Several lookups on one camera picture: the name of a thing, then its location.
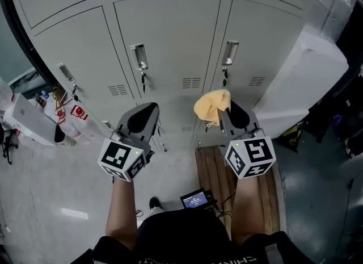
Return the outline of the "wooden slat platform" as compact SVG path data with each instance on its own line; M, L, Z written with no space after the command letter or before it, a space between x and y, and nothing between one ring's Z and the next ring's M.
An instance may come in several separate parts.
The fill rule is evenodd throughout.
M214 211L231 233L232 210L237 176L222 159L218 147L197 148L195 150L199 185L213 197ZM272 234L281 230L280 208L273 168L258 177L259 199L264 218L264 231Z

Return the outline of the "small black monitor screen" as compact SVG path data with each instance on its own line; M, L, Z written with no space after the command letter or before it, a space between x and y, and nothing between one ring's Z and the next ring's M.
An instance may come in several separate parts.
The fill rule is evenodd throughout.
M180 200L185 209L204 209L212 204L204 188L183 195Z

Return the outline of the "black and yellow bag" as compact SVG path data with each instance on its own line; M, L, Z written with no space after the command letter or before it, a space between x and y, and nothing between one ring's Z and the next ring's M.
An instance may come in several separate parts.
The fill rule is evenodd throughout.
M302 136L302 131L303 131L303 124L302 122L299 122L298 124L286 130L281 135L281 142L285 147L297 153L298 152L297 148Z

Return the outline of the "person's black clothing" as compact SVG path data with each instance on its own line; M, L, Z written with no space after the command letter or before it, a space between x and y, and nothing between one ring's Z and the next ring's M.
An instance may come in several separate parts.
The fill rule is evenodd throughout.
M220 219L204 210L153 215L140 225L130 250L110 236L71 264L314 264L285 232L255 234L233 243Z

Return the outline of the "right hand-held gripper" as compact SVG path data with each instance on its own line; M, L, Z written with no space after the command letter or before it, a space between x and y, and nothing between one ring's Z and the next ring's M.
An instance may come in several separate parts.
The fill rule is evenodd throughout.
M252 108L236 100L220 112L221 131L227 138L225 161L238 179L264 175L276 162L272 140L258 126Z

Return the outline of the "white water dispenser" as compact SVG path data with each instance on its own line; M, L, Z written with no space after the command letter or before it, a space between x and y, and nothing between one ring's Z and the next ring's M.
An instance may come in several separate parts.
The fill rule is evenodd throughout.
M10 108L4 114L5 123L41 145L55 146L55 122L34 107L22 94L15 94L13 97Z

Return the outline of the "person's right forearm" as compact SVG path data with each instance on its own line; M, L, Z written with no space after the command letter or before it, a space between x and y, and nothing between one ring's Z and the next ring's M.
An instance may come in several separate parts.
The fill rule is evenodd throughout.
M260 233L265 233L265 229L258 178L239 179L233 204L231 239L241 245Z

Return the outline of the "grey metal locker door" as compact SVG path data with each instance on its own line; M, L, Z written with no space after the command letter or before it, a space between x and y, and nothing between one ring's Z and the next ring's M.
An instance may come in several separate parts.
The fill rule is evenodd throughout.
M221 0L124 0L115 10L142 98L201 93ZM146 73L143 93L141 73Z

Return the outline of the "black office chair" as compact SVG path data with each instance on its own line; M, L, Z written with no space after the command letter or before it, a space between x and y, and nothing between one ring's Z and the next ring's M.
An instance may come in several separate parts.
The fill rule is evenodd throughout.
M12 136L15 134L15 129L11 129L9 135L5 137L5 130L0 123L0 146L2 147L2 156L7 159L9 165L12 165L9 154L10 148L14 147L15 149L18 149L18 144L14 144L11 142Z

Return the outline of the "grey metal locker cabinet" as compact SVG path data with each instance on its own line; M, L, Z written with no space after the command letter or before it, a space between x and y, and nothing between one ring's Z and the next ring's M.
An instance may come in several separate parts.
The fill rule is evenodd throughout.
M161 152L215 145L194 113L204 93L226 88L248 106L263 96L292 51L314 0L221 0L201 93L142 98L119 28L115 2L124 0L13 0L33 46L57 81L77 96L102 131L123 112L156 102L153 142ZM222 69L228 80L222 85Z

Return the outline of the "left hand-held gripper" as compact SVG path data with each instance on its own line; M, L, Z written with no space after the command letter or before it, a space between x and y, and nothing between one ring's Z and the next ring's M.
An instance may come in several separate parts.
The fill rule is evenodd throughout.
M98 157L103 170L115 178L133 181L154 154L149 142L155 135L158 119L159 106L155 102L127 111L119 121L118 131L103 141Z

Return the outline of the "person's left forearm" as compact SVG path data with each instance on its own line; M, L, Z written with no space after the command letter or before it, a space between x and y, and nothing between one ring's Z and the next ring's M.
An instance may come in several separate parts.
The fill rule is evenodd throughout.
M137 216L134 184L118 178L113 182L105 235L133 250L137 241Z

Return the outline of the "low white table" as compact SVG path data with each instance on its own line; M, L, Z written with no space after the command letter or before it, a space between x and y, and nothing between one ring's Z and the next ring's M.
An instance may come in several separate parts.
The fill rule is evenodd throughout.
M58 116L56 115L56 108L61 106L64 109L66 109L66 107L71 103L71 101L73 100L72 97L67 93L67 98L64 104L59 105L52 96L53 93L53 88L50 91L46 91L47 93L49 93L49 98L45 99L42 95L42 93L38 92L37 94L39 94L45 101L46 101L46 106L44 108L42 108L34 99L35 94L28 100L30 102L31 105L33 105L36 109L38 109L39 111L41 111L43 114L45 114L48 118L50 118L53 122L57 123L58 122Z

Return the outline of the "black framed glass partition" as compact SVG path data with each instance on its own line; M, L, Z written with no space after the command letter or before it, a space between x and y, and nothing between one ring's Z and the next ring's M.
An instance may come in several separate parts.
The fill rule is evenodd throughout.
M36 72L45 81L45 87L37 87L37 92L40 90L45 90L49 93L52 92L55 84L58 81L46 66L43 59L40 57L28 35L26 34L25 29L22 26L15 11L13 0L0 0L0 5L17 45L20 46L22 53L25 54L28 61L35 68Z

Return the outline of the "yellow wiping cloth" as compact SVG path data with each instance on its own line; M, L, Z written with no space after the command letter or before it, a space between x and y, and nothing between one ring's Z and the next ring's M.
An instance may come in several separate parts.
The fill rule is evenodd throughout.
M219 111L231 109L230 92L226 89L214 90L203 95L194 105L198 118L206 122L206 127L220 126Z

